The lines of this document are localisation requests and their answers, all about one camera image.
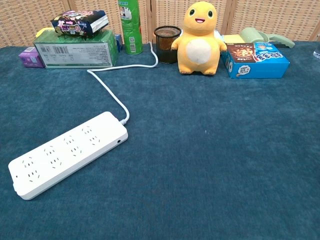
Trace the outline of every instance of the blue box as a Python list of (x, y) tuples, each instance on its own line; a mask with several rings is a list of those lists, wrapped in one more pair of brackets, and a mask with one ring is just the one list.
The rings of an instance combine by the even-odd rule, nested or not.
[(227, 43), (221, 55), (232, 79), (280, 79), (290, 62), (272, 44)]

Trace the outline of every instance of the plush toy belly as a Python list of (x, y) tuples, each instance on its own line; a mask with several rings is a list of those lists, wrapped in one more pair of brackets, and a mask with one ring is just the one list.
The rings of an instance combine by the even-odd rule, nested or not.
[(211, 46), (204, 39), (193, 39), (186, 45), (186, 55), (189, 60), (197, 65), (205, 64), (211, 57)]

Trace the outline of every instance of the barcode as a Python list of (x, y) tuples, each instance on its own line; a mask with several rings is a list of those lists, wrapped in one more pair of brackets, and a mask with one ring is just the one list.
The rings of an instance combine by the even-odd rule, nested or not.
[(131, 52), (135, 52), (136, 51), (136, 45), (135, 44), (130, 44), (130, 50), (131, 50)]
[(67, 46), (52, 46), (53, 50), (56, 54), (68, 54), (68, 47)]

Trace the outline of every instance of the green can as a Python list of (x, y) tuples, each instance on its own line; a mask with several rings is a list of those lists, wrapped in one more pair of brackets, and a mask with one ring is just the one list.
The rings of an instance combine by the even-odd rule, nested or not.
[(138, 0), (118, 1), (124, 47), (127, 54), (143, 52)]

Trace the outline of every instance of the wicker screen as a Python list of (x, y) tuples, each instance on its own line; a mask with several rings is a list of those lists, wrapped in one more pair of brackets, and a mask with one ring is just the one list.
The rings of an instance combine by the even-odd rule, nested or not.
[[(109, 19), (107, 29), (111, 29), (115, 34), (122, 34), (118, 0), (69, 0), (74, 2), (77, 10), (104, 10)], [(141, 20), (142, 41), (148, 41), (147, 5), (146, 0), (138, 0)]]
[(231, 34), (255, 27), (293, 41), (309, 40), (320, 20), (320, 0), (237, 0)]
[(0, 47), (32, 46), (36, 33), (64, 11), (61, 0), (2, 0)]
[[(156, 27), (173, 25), (182, 28), (187, 9), (198, 0), (155, 0)], [(218, 14), (216, 29), (221, 31), (227, 0), (210, 0)]]

